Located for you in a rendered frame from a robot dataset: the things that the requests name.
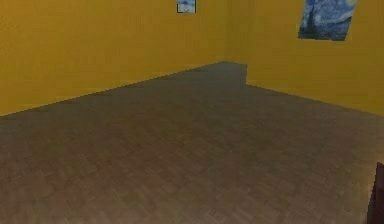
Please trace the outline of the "small blue framed picture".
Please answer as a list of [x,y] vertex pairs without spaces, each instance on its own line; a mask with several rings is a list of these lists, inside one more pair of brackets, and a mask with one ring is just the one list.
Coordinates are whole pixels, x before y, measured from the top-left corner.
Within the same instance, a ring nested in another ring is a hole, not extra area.
[[194,14],[196,12],[196,0],[177,0],[177,12]]

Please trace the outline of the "dark red brown furniture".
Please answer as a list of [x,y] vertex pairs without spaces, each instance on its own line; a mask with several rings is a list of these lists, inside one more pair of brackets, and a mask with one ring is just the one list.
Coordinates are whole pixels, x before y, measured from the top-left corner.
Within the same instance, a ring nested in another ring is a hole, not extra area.
[[378,162],[368,205],[367,224],[384,224],[384,164]]

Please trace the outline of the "large blue swirl painting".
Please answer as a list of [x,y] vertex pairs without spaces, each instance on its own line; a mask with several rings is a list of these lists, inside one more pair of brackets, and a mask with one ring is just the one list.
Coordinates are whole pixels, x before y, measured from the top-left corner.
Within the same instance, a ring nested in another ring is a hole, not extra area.
[[298,39],[344,41],[358,0],[305,0]]

